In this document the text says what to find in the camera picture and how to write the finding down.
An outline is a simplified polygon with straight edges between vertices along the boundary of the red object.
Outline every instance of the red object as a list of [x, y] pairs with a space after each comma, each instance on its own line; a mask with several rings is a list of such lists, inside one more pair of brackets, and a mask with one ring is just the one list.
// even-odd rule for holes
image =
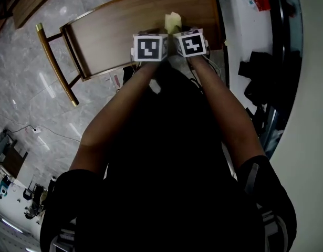
[[269, 0], [254, 0], [259, 11], [269, 11], [271, 9]]

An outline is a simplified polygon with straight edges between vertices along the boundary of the white cable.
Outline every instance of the white cable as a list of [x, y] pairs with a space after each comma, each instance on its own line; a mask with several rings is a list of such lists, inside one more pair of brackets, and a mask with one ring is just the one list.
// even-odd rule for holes
[[214, 63], [213, 61], [211, 61], [210, 59], [208, 59], [206, 56], [204, 56], [204, 55], [202, 55], [202, 56], [203, 56], [203, 58], [205, 58], [207, 61], [209, 61], [210, 63], [212, 63], [217, 68], [217, 70], [219, 72], [218, 76], [221, 77], [221, 70], [218, 67], [218, 65], [216, 63]]

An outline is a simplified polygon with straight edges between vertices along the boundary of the yellow object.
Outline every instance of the yellow object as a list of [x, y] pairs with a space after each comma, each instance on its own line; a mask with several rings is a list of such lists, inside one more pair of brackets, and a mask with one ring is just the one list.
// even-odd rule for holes
[[170, 15], [165, 15], [165, 29], [169, 35], [179, 33], [178, 27], [182, 27], [181, 16], [178, 13], [172, 12]]

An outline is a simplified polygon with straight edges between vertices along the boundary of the wooden tabletop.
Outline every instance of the wooden tabletop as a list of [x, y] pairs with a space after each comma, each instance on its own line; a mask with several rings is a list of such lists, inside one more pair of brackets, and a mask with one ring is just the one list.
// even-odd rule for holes
[[163, 28], [176, 12], [182, 25], [203, 28], [211, 49], [221, 49], [216, 0], [114, 0], [61, 27], [82, 79], [130, 63], [133, 34]]

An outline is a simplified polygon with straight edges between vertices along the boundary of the wooden table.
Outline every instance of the wooden table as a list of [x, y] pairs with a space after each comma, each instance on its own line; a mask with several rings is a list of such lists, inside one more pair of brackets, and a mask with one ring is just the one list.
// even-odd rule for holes
[[[129, 65], [132, 35], [163, 28], [165, 14], [171, 12], [180, 14], [182, 25], [203, 28], [212, 50], [222, 49], [216, 0], [113, 0], [67, 23], [57, 35], [47, 38], [42, 24], [37, 30], [54, 72], [77, 105], [71, 88], [80, 78], [85, 81]], [[71, 83], [66, 81], [49, 45], [61, 36], [78, 71]]]

